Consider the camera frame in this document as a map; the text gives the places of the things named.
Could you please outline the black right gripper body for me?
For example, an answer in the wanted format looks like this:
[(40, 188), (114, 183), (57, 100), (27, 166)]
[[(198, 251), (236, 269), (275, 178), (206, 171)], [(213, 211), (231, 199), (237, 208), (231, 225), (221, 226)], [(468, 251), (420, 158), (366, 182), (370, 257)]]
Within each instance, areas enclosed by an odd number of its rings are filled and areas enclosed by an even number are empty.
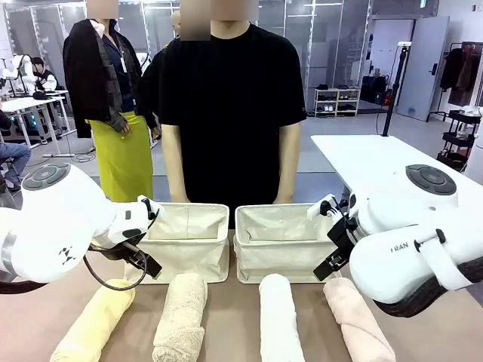
[(361, 228), (355, 216), (342, 216), (328, 232), (336, 250), (327, 257), (329, 262), (348, 262), (350, 254), (362, 238)]

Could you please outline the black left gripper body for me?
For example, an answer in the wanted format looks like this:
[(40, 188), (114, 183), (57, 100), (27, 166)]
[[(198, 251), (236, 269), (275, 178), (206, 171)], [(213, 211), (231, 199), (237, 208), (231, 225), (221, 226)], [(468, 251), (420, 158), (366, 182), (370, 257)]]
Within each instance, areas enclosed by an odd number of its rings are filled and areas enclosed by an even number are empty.
[(107, 249), (91, 244), (89, 250), (101, 253), (109, 260), (124, 260), (133, 266), (145, 266), (146, 254), (137, 246), (145, 236), (145, 233), (132, 236), (131, 238), (116, 244), (113, 248)]

